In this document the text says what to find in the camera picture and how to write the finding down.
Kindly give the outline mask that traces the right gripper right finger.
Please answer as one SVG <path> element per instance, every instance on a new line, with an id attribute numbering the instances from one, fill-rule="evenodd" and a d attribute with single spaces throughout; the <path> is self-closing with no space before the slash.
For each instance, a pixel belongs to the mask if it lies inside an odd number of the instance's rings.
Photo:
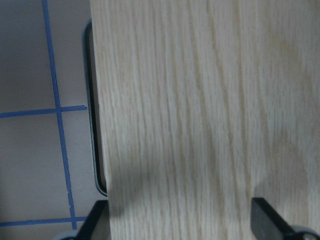
<path id="1" fill-rule="evenodd" d="M 262 197 L 251 199 L 250 228 L 256 240 L 300 239 L 300 234 Z"/>

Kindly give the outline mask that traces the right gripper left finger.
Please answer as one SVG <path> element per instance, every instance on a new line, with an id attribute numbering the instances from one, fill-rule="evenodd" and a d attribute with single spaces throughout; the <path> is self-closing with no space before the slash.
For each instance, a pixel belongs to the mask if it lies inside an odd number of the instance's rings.
<path id="1" fill-rule="evenodd" d="M 89 215 L 76 235 L 77 240 L 109 240 L 110 211 L 108 200 L 95 202 Z"/>

